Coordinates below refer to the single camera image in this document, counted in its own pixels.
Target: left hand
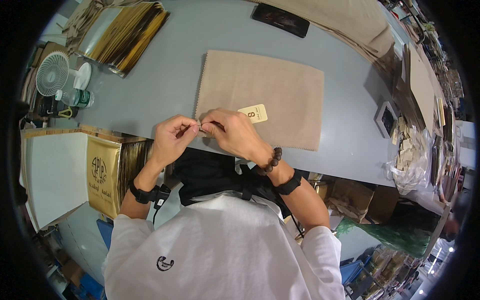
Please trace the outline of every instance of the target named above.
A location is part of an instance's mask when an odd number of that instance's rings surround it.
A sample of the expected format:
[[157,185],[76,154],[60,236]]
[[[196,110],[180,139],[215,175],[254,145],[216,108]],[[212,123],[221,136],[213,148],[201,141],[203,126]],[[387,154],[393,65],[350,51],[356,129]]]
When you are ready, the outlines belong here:
[[155,129],[155,141],[150,161],[160,170],[182,155],[198,133],[197,121],[176,115],[161,122]]

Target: beige fabric swatch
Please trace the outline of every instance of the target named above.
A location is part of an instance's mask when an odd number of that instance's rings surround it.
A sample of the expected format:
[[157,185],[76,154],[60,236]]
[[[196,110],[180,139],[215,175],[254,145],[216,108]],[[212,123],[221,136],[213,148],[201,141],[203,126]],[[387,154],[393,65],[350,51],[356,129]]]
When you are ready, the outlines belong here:
[[253,126],[269,144],[318,151],[324,73],[264,56],[209,50],[196,119],[219,107],[237,111],[265,105],[268,120]]
[[255,0],[309,20],[393,76],[394,39],[377,0]]

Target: black wrist strap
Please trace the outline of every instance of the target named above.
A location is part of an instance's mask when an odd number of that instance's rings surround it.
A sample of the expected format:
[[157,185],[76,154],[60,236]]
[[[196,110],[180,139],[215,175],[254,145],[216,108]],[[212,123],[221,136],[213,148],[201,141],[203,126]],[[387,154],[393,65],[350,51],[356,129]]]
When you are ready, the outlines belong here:
[[275,187],[275,191],[280,195],[290,195],[294,189],[300,186],[301,173],[297,169],[294,170],[295,172],[293,173],[293,177],[289,181]]
[[171,192],[171,190],[165,184],[162,184],[161,187],[156,185],[149,192],[137,189],[133,183],[133,180],[128,183],[128,186],[130,188],[130,192],[132,192],[132,194],[135,196],[136,201],[142,204],[150,203],[150,201],[157,202],[157,200],[166,200]]

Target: right hand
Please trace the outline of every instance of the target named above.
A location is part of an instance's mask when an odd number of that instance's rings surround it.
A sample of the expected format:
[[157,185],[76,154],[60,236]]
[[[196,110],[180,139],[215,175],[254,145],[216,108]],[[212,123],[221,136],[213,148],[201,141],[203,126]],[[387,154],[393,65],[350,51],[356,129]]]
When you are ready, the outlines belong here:
[[224,108],[211,110],[202,120],[202,129],[213,135],[223,150],[261,167],[273,156],[272,147],[262,140],[244,113]]

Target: bottle label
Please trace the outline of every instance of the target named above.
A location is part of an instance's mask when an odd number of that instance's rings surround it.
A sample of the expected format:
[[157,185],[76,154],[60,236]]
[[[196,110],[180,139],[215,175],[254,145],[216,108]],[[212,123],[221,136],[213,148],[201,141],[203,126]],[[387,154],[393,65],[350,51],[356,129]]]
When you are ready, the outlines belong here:
[[77,107],[84,108],[90,103],[90,92],[76,89]]

